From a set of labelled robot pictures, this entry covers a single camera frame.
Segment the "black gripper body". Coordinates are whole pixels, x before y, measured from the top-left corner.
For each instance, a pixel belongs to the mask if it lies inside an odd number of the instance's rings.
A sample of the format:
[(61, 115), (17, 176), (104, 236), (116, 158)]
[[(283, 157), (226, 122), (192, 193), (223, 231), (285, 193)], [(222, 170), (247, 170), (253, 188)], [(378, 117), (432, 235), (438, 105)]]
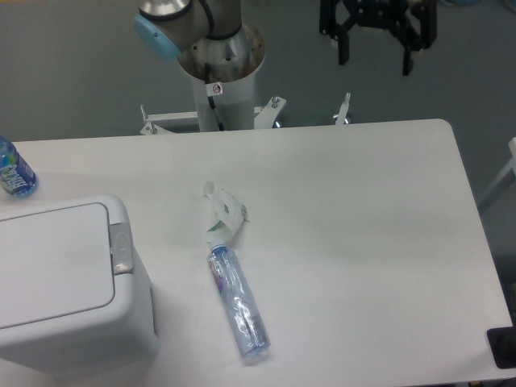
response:
[(437, 38), (435, 1), (321, 1), (319, 32), (341, 39), (354, 26), (389, 31), (404, 48), (428, 49)]

